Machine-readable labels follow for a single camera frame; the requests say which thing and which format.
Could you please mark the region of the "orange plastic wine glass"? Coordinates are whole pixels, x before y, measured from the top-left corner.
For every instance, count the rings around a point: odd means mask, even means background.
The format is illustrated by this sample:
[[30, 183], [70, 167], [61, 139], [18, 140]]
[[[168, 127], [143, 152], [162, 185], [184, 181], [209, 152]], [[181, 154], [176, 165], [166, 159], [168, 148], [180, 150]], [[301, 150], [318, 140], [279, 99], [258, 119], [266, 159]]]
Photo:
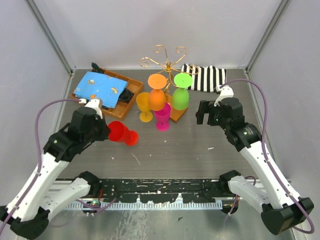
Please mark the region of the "orange plastic wine glass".
[[166, 103], [166, 96], [163, 92], [163, 88], [167, 84], [166, 77], [159, 73], [151, 74], [147, 82], [151, 87], [148, 96], [148, 105], [151, 110], [160, 111], [164, 108]]

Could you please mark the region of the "green plastic wine glass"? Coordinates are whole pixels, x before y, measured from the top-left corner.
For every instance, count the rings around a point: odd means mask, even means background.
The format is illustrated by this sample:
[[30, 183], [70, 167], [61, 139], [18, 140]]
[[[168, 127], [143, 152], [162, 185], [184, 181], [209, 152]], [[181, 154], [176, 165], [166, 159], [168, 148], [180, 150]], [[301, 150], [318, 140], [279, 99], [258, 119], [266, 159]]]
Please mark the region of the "green plastic wine glass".
[[188, 88], [192, 85], [193, 79], [187, 73], [178, 73], [174, 77], [176, 89], [172, 94], [172, 103], [174, 109], [182, 111], [188, 108], [190, 95]]

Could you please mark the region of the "gold wire glass rack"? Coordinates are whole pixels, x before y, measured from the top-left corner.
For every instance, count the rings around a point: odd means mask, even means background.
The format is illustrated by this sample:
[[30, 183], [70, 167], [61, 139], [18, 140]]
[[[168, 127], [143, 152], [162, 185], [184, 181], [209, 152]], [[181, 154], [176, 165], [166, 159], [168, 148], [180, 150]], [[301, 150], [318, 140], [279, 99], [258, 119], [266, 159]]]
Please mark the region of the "gold wire glass rack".
[[148, 68], [150, 63], [153, 63], [153, 64], [156, 64], [157, 66], [160, 66], [162, 68], [162, 70], [159, 71], [157, 74], [161, 74], [161, 75], [165, 76], [165, 78], [166, 78], [166, 86], [162, 90], [163, 90], [164, 95], [166, 97], [166, 102], [168, 104], [170, 104], [170, 106], [171, 106], [170, 119], [176, 123], [188, 109], [187, 108], [184, 110], [177, 110], [177, 109], [173, 108], [173, 106], [172, 106], [172, 95], [177, 88], [177, 86], [174, 83], [174, 77], [179, 73], [189, 74], [187, 72], [183, 72], [181, 70], [176, 69], [176, 65], [182, 59], [185, 58], [185, 56], [188, 54], [188, 50], [184, 46], [176, 47], [175, 52], [177, 54], [183, 53], [183, 55], [175, 62], [172, 62], [169, 60], [168, 51], [164, 45], [157, 44], [153, 47], [153, 52], [156, 54], [159, 54], [161, 52], [161, 50], [164, 50], [164, 54], [165, 54], [165, 62], [164, 63], [159, 63], [159, 62], [155, 61], [154, 59], [145, 56], [139, 60], [139, 65], [143, 68]]

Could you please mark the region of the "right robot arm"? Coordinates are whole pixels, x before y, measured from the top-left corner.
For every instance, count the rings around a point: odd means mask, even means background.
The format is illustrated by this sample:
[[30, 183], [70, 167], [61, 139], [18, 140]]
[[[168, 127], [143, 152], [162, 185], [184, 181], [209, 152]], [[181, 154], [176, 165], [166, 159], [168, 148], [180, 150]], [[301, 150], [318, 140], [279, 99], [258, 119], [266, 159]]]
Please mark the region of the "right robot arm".
[[306, 220], [306, 214], [314, 209], [309, 197], [301, 197], [284, 177], [262, 143], [258, 128], [245, 121], [243, 106], [235, 97], [227, 97], [219, 103], [202, 100], [196, 123], [203, 124], [208, 114], [208, 125], [219, 126], [228, 142], [247, 160], [263, 185], [263, 190], [248, 183], [236, 170], [219, 177], [219, 191], [225, 197], [233, 194], [242, 197], [260, 214], [265, 227], [278, 235]]

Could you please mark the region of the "red plastic wine glass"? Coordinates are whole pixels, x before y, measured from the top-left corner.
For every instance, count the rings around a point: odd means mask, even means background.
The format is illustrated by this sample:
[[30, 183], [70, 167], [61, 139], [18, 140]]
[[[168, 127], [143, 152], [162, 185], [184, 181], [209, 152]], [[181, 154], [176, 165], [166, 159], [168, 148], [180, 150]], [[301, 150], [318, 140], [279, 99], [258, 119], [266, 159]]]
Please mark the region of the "red plastic wine glass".
[[125, 143], [127, 146], [134, 146], [138, 143], [139, 135], [136, 131], [129, 130], [120, 121], [112, 121], [108, 124], [110, 133], [108, 139], [112, 142]]

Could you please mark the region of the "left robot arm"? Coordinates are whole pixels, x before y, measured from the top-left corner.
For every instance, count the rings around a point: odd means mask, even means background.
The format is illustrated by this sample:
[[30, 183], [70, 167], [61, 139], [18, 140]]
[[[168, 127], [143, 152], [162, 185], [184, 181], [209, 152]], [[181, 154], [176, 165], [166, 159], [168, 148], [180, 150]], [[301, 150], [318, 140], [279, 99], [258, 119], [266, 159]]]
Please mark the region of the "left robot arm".
[[81, 197], [95, 198], [100, 193], [100, 180], [85, 171], [68, 186], [48, 199], [50, 187], [76, 155], [92, 143], [105, 141], [110, 129], [96, 108], [80, 107], [71, 121], [52, 134], [41, 153], [41, 162], [17, 196], [0, 208], [0, 219], [18, 236], [38, 238], [50, 221], [67, 205]]

